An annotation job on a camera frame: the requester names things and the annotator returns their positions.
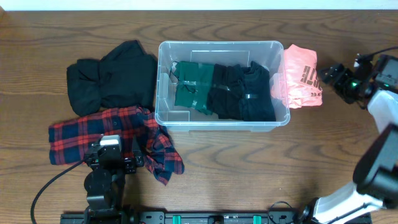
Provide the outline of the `pink printed t-shirt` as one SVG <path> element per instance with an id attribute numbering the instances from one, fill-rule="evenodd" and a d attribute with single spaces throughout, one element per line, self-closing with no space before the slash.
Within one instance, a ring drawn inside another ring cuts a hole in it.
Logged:
<path id="1" fill-rule="evenodd" d="M 317 77 L 317 53 L 292 44 L 284 50 L 284 68 L 287 78 L 286 89 L 289 108 L 321 106 L 322 88 Z"/>

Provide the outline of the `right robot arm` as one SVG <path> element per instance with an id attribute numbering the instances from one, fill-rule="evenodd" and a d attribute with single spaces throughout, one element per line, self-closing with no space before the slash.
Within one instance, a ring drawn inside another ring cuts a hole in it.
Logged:
<path id="1" fill-rule="evenodd" d="M 397 208 L 397 57 L 385 50 L 358 55 L 354 69 L 342 64 L 318 72 L 346 103 L 367 110 L 380 133 L 357 163 L 351 182 L 315 198 L 295 223 L 371 223 L 371 212 Z"/>

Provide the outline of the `dark teal garment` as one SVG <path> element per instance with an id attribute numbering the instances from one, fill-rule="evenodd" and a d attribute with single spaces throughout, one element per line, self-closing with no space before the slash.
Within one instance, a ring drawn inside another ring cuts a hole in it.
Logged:
<path id="1" fill-rule="evenodd" d="M 276 121 L 271 101 L 270 74 L 267 68 L 252 61 L 243 69 L 244 93 L 239 101 L 244 121 Z"/>

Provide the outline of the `green garment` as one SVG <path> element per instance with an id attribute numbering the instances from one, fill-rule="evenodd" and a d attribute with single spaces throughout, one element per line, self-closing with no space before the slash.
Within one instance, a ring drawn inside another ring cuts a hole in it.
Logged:
<path id="1" fill-rule="evenodd" d="M 169 74 L 177 79 L 174 105 L 212 115 L 213 112 L 207 108 L 207 98 L 214 68 L 214 65 L 208 63 L 172 62 Z"/>

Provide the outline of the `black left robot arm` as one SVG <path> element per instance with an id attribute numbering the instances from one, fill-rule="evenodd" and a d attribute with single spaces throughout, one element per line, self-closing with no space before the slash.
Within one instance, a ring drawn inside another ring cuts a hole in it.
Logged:
<path id="1" fill-rule="evenodd" d="M 144 165 L 137 139 L 130 144 L 132 156 L 125 156 L 119 135 L 103 136 L 85 154 L 84 162 L 92 169 L 84 181 L 88 210 L 93 218 L 121 216 L 127 174 Z"/>

